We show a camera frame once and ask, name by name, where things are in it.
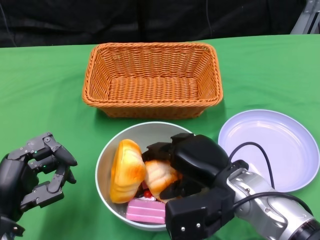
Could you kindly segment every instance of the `bread roll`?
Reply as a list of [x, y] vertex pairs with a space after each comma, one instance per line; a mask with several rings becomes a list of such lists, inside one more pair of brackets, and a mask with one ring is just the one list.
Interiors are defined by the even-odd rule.
[[160, 199], [160, 193], [170, 184], [181, 179], [181, 174], [170, 166], [169, 161], [151, 160], [144, 164], [146, 168], [144, 181], [150, 192], [159, 201], [168, 202], [170, 199]]
[[122, 140], [111, 168], [111, 201], [122, 204], [133, 199], [145, 176], [146, 167], [139, 146], [130, 139]]

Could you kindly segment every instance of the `black backdrop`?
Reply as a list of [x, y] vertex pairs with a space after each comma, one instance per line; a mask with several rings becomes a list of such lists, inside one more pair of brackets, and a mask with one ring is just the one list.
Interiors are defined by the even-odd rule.
[[[12, 37], [22, 47], [289, 34], [306, 1], [0, 0], [0, 3]], [[0, 47], [12, 46], [0, 14]]]

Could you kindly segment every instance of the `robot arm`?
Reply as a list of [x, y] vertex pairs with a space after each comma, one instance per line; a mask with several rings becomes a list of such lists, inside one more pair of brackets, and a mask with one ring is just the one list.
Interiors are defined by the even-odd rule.
[[[17, 224], [24, 212], [63, 199], [65, 182], [75, 184], [70, 166], [77, 161], [47, 132], [7, 154], [0, 163], [0, 238], [21, 237]], [[39, 184], [37, 174], [55, 171], [51, 181]]]
[[[181, 133], [171, 139], [150, 145], [142, 157], [169, 160], [183, 175], [160, 194], [162, 199], [183, 197], [165, 206], [172, 240], [206, 239], [235, 214], [268, 240], [320, 239], [320, 224], [312, 214], [290, 200], [295, 197], [276, 192], [263, 177], [249, 172], [246, 162], [231, 163], [225, 151], [203, 135]], [[239, 204], [251, 196], [257, 198]]]

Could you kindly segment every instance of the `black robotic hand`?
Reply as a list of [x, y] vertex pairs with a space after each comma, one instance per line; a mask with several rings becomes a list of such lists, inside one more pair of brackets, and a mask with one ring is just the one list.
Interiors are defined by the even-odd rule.
[[[183, 175], [160, 193], [161, 199], [183, 197], [165, 205], [167, 231], [172, 240], [206, 239], [234, 218], [235, 192], [227, 178], [249, 166], [243, 160], [231, 163], [226, 152], [204, 135], [180, 133], [171, 139], [148, 146], [142, 154], [143, 161], [169, 160]], [[205, 194], [194, 195], [204, 188]]]
[[[23, 235], [25, 229], [16, 222], [24, 212], [63, 199], [65, 182], [76, 183], [70, 167], [77, 164], [50, 132], [4, 156], [0, 163], [0, 239]], [[51, 181], [39, 184], [38, 173], [53, 171]]]

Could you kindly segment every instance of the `green tablecloth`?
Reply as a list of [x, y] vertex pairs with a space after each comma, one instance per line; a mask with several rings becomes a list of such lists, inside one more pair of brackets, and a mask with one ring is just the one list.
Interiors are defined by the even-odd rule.
[[[224, 101], [199, 118], [175, 120], [196, 134], [217, 140], [223, 123], [250, 109], [269, 109], [302, 123], [320, 141], [320, 35], [259, 36], [204, 41], [218, 53]], [[144, 119], [111, 119], [82, 102], [84, 72], [92, 45], [0, 49], [0, 155], [51, 131], [75, 156], [76, 185], [65, 197], [25, 213], [25, 240], [168, 240], [167, 232], [144, 232], [117, 219], [102, 203], [95, 167], [106, 143]], [[42, 175], [41, 181], [50, 179]], [[320, 178], [294, 194], [320, 219]], [[212, 239], [260, 238], [234, 219]]]

